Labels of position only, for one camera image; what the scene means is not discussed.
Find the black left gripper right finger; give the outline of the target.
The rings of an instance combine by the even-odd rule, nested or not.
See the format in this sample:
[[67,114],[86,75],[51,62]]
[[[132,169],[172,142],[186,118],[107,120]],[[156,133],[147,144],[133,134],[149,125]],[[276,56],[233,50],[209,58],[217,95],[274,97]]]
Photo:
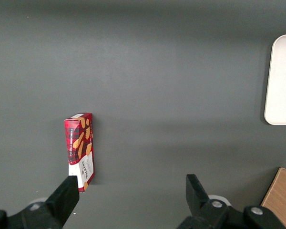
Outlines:
[[186,201],[191,216],[179,229],[284,229],[269,209],[247,206],[238,211],[218,198],[209,198],[195,174],[186,176]]

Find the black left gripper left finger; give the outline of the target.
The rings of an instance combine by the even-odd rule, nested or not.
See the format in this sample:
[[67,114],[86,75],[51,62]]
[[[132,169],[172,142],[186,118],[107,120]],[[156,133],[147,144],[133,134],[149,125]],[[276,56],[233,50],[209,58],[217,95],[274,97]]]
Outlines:
[[0,210],[0,229],[62,229],[79,201],[77,176],[68,176],[45,200],[7,216]]

